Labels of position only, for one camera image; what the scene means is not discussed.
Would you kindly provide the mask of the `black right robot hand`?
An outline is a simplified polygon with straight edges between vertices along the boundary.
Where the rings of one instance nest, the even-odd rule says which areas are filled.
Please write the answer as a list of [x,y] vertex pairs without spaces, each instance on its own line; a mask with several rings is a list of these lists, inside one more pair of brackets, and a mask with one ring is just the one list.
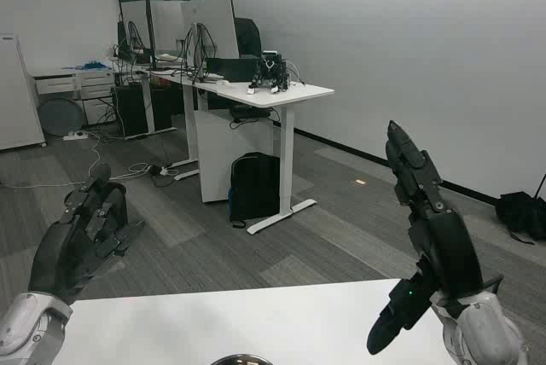
[[410,330],[433,306],[457,320],[462,298],[484,288],[479,259],[468,228],[456,208],[440,193],[442,179],[428,152],[420,150],[395,121],[387,126],[386,156],[397,178],[395,193],[410,209],[408,230],[419,259],[417,271],[391,290],[389,302],[369,331],[367,349],[383,351],[402,329]]

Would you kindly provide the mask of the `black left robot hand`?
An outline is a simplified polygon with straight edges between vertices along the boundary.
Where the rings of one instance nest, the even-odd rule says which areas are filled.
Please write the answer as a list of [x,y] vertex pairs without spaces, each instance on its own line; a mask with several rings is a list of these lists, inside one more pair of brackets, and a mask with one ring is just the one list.
[[90,281],[125,255],[145,227],[130,223],[126,187],[101,164],[64,199],[64,212],[46,230],[32,262],[28,290],[71,305]]

